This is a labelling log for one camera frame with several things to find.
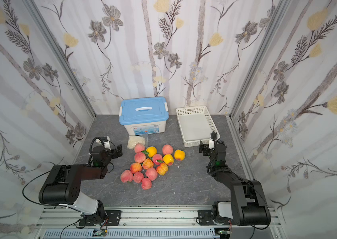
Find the pink peach top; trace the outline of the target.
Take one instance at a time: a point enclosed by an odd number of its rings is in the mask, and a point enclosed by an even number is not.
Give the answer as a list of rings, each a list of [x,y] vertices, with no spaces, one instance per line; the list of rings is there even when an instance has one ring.
[[[142,145],[142,144],[137,144],[135,147],[134,147],[134,152],[137,154],[137,153],[144,153],[144,151],[145,151],[145,146],[144,145]]]

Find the white perforated plastic basket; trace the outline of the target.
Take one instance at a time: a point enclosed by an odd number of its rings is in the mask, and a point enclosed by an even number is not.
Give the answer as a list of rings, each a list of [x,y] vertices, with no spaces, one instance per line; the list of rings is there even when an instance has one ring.
[[[220,134],[206,106],[176,108],[177,121],[184,147],[199,146],[207,141],[213,132]]]

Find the pink peach second row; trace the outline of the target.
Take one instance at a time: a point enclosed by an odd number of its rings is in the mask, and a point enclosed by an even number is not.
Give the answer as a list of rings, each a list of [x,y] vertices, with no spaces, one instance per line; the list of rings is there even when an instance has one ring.
[[[146,155],[143,152],[137,152],[134,156],[136,163],[143,163],[146,160]]]

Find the orange pink peach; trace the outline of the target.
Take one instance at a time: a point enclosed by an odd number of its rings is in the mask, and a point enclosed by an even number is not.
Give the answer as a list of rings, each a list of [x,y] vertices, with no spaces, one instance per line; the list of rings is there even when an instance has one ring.
[[[134,162],[130,166],[130,171],[135,174],[136,172],[141,172],[143,170],[143,167],[140,163]]]

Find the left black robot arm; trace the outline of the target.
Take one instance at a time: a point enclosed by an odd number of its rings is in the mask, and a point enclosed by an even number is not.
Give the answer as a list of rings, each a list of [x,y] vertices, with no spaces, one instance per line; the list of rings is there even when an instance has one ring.
[[[41,204],[65,206],[81,213],[79,226],[100,226],[109,218],[103,203],[81,192],[81,182],[103,179],[112,159],[123,155],[122,145],[114,149],[96,146],[91,150],[92,164],[57,165],[49,173],[40,193]]]

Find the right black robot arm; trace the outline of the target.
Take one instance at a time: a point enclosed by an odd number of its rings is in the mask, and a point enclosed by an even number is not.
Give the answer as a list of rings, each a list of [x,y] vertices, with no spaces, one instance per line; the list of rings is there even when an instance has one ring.
[[[259,230],[263,226],[264,230],[271,223],[271,214],[262,185],[257,180],[248,180],[233,172],[226,164],[226,149],[224,141],[218,139],[214,131],[208,143],[199,144],[199,152],[209,158],[207,174],[230,190],[229,201],[212,205],[211,219],[217,225],[229,223]]]

